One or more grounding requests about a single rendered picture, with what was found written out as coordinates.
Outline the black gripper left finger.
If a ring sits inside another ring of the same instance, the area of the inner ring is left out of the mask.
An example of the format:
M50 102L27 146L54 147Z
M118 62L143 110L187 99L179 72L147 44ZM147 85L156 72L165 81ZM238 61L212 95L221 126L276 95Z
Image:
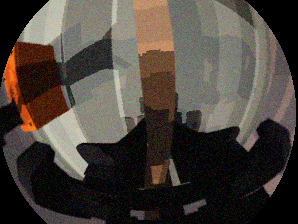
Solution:
M85 163L100 165L120 165L128 168L130 176L138 185L145 188L146 157L148 157L148 131L146 120L142 120L118 143L81 143L77 145Z

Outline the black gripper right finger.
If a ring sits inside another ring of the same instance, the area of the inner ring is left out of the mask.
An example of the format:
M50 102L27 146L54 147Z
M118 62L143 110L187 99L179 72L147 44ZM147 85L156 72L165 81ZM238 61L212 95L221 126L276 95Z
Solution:
M227 143L239 135L239 127L218 129L216 132L201 133L186 128L174 120L174 131L172 136L172 159L176 165L180 183L192 183L190 177L194 169L200 163L206 149L216 147L218 144Z

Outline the long brown wooden beam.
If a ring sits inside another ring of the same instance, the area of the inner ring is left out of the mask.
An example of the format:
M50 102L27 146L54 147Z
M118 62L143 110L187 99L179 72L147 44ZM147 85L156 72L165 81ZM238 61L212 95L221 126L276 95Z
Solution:
M166 0L134 0L142 96L153 184L165 184L176 111L176 65Z

